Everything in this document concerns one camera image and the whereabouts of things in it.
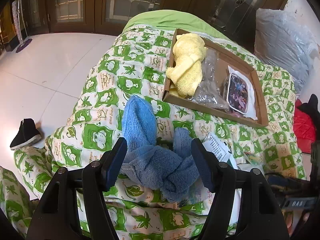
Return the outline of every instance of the black ankle boot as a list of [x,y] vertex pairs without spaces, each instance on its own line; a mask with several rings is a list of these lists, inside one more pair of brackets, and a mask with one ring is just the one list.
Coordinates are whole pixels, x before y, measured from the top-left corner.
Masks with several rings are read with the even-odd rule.
[[10,144],[10,149],[15,150],[23,146],[29,146],[41,139],[35,122],[31,118],[23,119],[20,123],[19,132]]

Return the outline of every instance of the mop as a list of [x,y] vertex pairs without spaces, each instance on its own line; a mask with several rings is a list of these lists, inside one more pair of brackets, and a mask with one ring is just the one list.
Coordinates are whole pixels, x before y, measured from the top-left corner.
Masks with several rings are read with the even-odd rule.
[[17,36],[18,36],[19,43],[20,43],[19,46],[16,49],[16,53],[18,53],[19,51],[23,50],[32,41],[31,38],[27,39],[26,41],[24,41],[23,38],[22,38],[21,29],[20,29],[20,17],[19,17],[20,12],[21,12],[21,18],[22,18],[23,26],[24,26],[24,29],[26,31],[26,36],[28,36],[28,34],[27,34],[26,26],[25,26],[24,20],[23,20],[23,12],[22,12],[22,10],[20,10],[21,7],[22,7],[21,0],[18,0],[18,10],[17,10],[17,1],[14,1],[12,3],[13,22],[14,22],[14,26],[16,28]]

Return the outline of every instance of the paper tag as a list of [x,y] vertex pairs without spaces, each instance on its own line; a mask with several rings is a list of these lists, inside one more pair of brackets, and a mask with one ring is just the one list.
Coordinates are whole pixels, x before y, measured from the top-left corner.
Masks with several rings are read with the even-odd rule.
[[209,133],[208,139],[202,143],[208,152],[212,152],[219,162],[227,162],[231,156],[229,148],[212,132]]

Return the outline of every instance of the purple mop head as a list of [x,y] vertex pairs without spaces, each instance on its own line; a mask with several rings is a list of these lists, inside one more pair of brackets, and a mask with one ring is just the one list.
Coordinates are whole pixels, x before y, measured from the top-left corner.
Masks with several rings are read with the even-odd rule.
[[23,50],[26,46],[29,45],[29,43],[32,41],[32,39],[27,39],[26,41],[24,41],[22,44],[20,44],[17,47],[16,53],[18,53],[19,51]]

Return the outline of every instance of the metal screw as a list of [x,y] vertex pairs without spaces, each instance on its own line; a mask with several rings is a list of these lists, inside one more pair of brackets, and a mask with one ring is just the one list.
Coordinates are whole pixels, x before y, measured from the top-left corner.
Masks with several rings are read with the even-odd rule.
[[259,174],[261,173],[261,171],[260,171],[259,169],[257,169],[257,168],[253,168],[253,169],[252,169],[252,172],[253,172],[254,174],[256,174],[256,175],[259,175]]
[[219,166],[220,166],[221,168],[226,168],[226,167],[228,167],[228,164],[225,163],[225,162],[219,162]]
[[58,173],[59,173],[59,174],[65,173],[66,170],[67,170],[67,169],[66,169],[65,167],[61,167],[60,169],[58,169]]
[[91,166],[92,167],[98,167],[100,165],[100,162],[99,161],[93,161],[92,163],[91,163]]

